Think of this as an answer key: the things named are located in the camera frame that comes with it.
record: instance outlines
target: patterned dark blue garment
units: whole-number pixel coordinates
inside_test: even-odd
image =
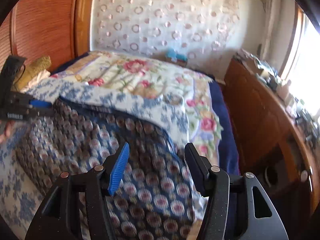
[[[189,174],[168,134],[158,126],[106,107],[55,101],[16,147],[17,160],[45,195],[62,171],[87,172],[114,154],[120,140],[130,156],[123,180],[107,197],[118,239],[185,239],[194,219]],[[81,215],[86,224],[85,196]]]

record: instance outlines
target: wooden headboard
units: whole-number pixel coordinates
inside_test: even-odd
[[[73,59],[79,54],[75,33],[84,39],[89,35],[91,1],[19,0],[0,26],[0,69],[9,54],[26,57],[26,65],[49,55],[50,70]],[[80,52],[88,49],[83,46]]]

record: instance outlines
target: wooden cabinet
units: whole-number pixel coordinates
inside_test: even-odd
[[[239,151],[241,173],[260,172],[258,168],[263,167],[264,162],[272,163],[272,154],[277,152],[285,162],[290,185],[299,183],[301,169],[310,174],[308,194],[313,212],[320,198],[317,161],[281,100],[235,59],[229,64],[225,83],[223,94]],[[298,158],[293,154],[290,141],[296,145]]]

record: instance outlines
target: human hand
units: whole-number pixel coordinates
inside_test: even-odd
[[[14,121],[7,122],[5,129],[4,129],[4,133],[0,135],[0,144],[3,143],[5,140],[7,140],[7,138],[10,137],[10,135],[12,133],[13,125],[14,125]]]

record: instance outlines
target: yellow pillow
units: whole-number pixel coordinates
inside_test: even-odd
[[[26,66],[26,70],[22,77],[12,86],[13,90],[20,91],[24,88],[28,83],[37,76],[41,71],[48,69],[51,66],[51,59],[49,56],[40,57],[33,62],[31,62],[28,66]],[[22,70],[17,73],[16,78],[19,78],[22,74]]]

